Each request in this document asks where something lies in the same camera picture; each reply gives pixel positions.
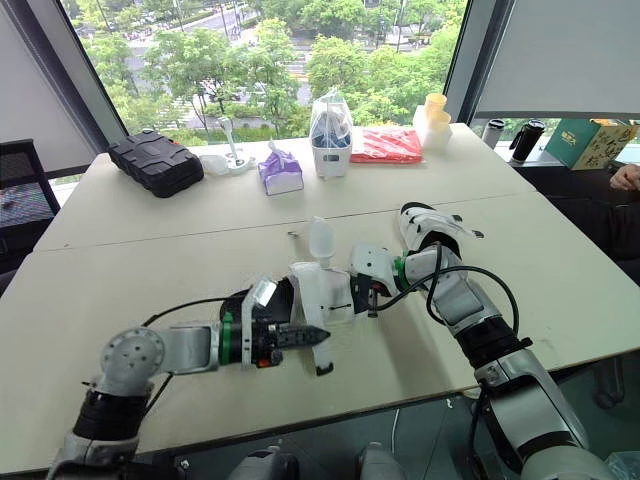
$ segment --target white table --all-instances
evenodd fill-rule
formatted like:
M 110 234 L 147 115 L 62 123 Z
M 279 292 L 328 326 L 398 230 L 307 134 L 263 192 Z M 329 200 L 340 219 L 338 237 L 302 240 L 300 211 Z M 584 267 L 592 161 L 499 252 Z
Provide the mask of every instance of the white table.
M 402 202 L 414 200 L 407 195 Z M 458 213 L 485 239 L 464 239 L 463 258 L 501 276 L 521 309 L 521 336 L 556 369 L 640 345 L 640 290 L 537 193 L 463 201 Z M 403 249 L 395 212 L 330 220 L 334 265 L 367 241 Z M 189 300 L 229 294 L 255 275 L 275 277 L 301 259 L 289 231 L 302 223 L 40 251 L 27 258 L 0 302 L 0 471 L 44 467 L 72 427 L 99 352 L 118 331 Z M 507 319 L 508 302 L 481 276 Z M 207 319 L 198 306 L 162 320 Z M 474 385 L 448 332 L 412 294 L 378 320 L 331 327 L 335 370 L 316 377 L 309 352 L 279 367 L 178 377 L 145 420 L 152 451 L 443 395 Z
M 154 197 L 100 155 L 43 235 L 36 250 L 106 245 L 306 220 L 390 211 L 407 198 L 432 205 L 532 192 L 535 189 L 466 125 L 452 126 L 444 155 L 424 165 L 351 165 L 343 178 L 324 181 L 313 167 L 307 139 L 283 140 L 303 168 L 303 191 L 266 197 L 256 171 L 205 178 L 169 199 Z M 193 148 L 221 152 L 226 146 Z M 242 144 L 264 161 L 267 142 Z

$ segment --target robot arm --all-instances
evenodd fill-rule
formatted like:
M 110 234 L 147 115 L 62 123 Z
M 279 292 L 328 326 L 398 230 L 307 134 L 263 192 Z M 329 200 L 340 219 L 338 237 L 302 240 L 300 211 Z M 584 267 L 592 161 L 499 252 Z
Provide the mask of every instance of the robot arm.
M 467 278 L 451 235 L 454 230 L 478 238 L 482 234 L 458 227 L 459 221 L 459 217 L 439 218 L 427 206 L 408 204 L 400 214 L 400 230 L 411 249 L 408 254 L 393 259 L 384 249 L 356 246 L 352 274 L 368 279 L 374 298 L 378 293 L 395 296 L 415 283 L 433 289 L 441 322 L 459 343 L 485 392 L 478 408 L 498 453 L 511 469 L 522 472 L 523 479 L 556 479 L 564 474 L 611 479 L 606 466 L 586 450 L 586 432 L 575 412 L 527 348 L 531 340 L 519 340 L 482 288 Z M 442 273 L 433 285 L 433 280 L 424 278 L 436 271 L 438 250 Z
M 288 323 L 291 289 L 288 281 L 276 284 L 264 277 L 223 304 L 221 322 L 166 330 L 141 326 L 113 337 L 101 354 L 102 374 L 90 383 L 47 478 L 121 478 L 124 471 L 126 478 L 138 478 L 131 475 L 130 462 L 149 408 L 150 379 L 156 375 L 215 371 L 240 362 L 269 367 L 282 361 L 283 349 L 311 347 L 327 339 L 325 330 Z M 145 470 L 140 474 L 144 478 L 160 478 L 148 468 L 134 470 Z

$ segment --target person's hand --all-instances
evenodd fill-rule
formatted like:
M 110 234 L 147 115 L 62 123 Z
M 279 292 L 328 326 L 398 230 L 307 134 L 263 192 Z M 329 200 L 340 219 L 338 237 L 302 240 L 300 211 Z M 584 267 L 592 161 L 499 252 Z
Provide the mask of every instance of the person's hand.
M 640 190 L 640 166 L 625 165 L 621 167 L 609 182 L 611 188 L 617 190 Z

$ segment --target red package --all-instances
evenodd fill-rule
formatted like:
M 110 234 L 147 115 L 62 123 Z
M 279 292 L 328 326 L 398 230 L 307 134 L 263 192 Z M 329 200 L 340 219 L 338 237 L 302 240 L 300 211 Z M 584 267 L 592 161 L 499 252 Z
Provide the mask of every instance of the red package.
M 354 163 L 419 163 L 422 148 L 416 131 L 404 127 L 370 127 L 354 134 Z

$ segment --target purple tissue box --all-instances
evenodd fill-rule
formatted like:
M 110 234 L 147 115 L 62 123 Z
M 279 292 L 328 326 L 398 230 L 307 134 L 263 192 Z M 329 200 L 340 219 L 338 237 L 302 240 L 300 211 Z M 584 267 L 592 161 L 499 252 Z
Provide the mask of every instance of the purple tissue box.
M 258 164 L 258 172 L 267 195 L 302 190 L 302 169 L 290 153 L 275 150 L 266 161 Z

